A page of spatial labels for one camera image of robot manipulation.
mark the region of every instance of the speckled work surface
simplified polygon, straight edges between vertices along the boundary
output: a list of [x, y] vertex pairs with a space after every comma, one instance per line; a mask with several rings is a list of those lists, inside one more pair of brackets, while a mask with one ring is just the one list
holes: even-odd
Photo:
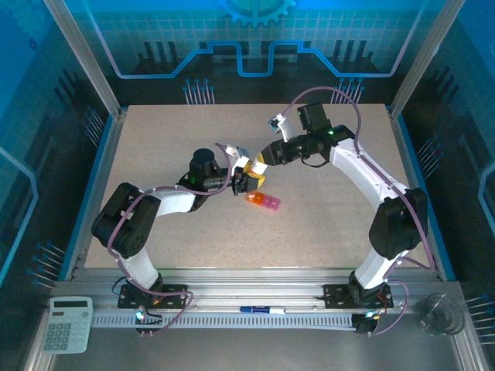
[[[173, 185], [198, 148], [216, 141], [246, 148], [251, 158], [280, 137], [267, 124], [283, 104], [131, 106], [122, 129], [104, 203], [121, 182], [149, 188]], [[383, 104], [362, 104], [364, 148], [401, 182], [407, 182]], [[356, 128], [348, 105], [326, 105], [333, 125]], [[302, 132], [295, 109], [288, 119]], [[314, 156], [308, 162], [320, 163]], [[247, 203], [228, 189], [194, 213], [162, 216], [146, 245], [156, 267], [356, 267], [367, 255], [374, 217], [369, 202], [337, 168], [301, 162], [269, 168], [261, 191], [278, 197], [278, 212]], [[410, 253], [426, 262], [422, 245]], [[113, 268], [93, 239], [88, 268]]]

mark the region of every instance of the pen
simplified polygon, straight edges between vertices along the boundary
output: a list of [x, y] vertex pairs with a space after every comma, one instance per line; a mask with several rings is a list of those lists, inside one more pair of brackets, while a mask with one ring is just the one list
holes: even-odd
[[270, 315], [284, 315], [283, 307], [241, 307], [241, 313], [266, 313]]

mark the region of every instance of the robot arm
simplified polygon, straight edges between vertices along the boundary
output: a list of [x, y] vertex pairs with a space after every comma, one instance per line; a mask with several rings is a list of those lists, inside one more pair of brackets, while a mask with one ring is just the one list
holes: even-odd
[[286, 165], [298, 158], [304, 160], [320, 154], [326, 163], [339, 168], [366, 196], [375, 212], [369, 237], [372, 248], [365, 261], [353, 272], [350, 281], [362, 299], [367, 292], [384, 283], [384, 275], [400, 257], [420, 242], [418, 231], [409, 211], [400, 197], [380, 178], [360, 156], [366, 156], [384, 174], [415, 208], [423, 228], [426, 227], [426, 196], [420, 189], [410, 190], [387, 174], [361, 148], [354, 148], [354, 134], [345, 126], [332, 127], [321, 104], [308, 104], [298, 109], [303, 129], [307, 134], [289, 137], [291, 130], [285, 118], [275, 116], [269, 124], [281, 131], [283, 139], [274, 141], [253, 161], [251, 171], [263, 174], [268, 165]]
[[[232, 169], [230, 182], [235, 195], [257, 189], [264, 181], [262, 175], [248, 174], [244, 170], [249, 161], [242, 148], [227, 146]], [[209, 196], [194, 194], [219, 189], [227, 179], [227, 168], [220, 168], [211, 150], [201, 148], [194, 152], [189, 171], [179, 180], [180, 189], [154, 191], [144, 197], [132, 210], [113, 242], [112, 250], [134, 282], [151, 291], [161, 291], [162, 278], [153, 266], [145, 249], [152, 225], [156, 218], [170, 213], [188, 213], [198, 210]], [[122, 215], [132, 201], [142, 194], [131, 184], [122, 183], [101, 210], [92, 226], [92, 234], [101, 244], [108, 246]]]

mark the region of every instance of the pink object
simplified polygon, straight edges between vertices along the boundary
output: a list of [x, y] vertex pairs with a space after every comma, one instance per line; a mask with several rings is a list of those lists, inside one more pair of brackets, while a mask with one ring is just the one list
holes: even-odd
[[250, 203], [266, 207], [267, 209], [271, 209], [273, 211], [277, 211], [280, 206], [280, 199], [265, 195], [261, 192], [248, 193], [246, 200]]
[[268, 207], [273, 211], [277, 211], [280, 206], [280, 199], [265, 195], [265, 198], [263, 199], [263, 206]]

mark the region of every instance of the transparent wall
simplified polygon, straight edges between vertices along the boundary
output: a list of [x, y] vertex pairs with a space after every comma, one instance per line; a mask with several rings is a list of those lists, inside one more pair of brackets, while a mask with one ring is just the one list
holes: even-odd
[[495, 295], [494, 18], [491, 0], [466, 0], [403, 112], [468, 299]]
[[36, 245], [67, 248], [107, 113], [43, 2], [0, 2], [0, 50], [0, 369], [17, 370], [60, 269]]
[[288, 102], [322, 84], [389, 104], [443, 2], [67, 4], [122, 105]]

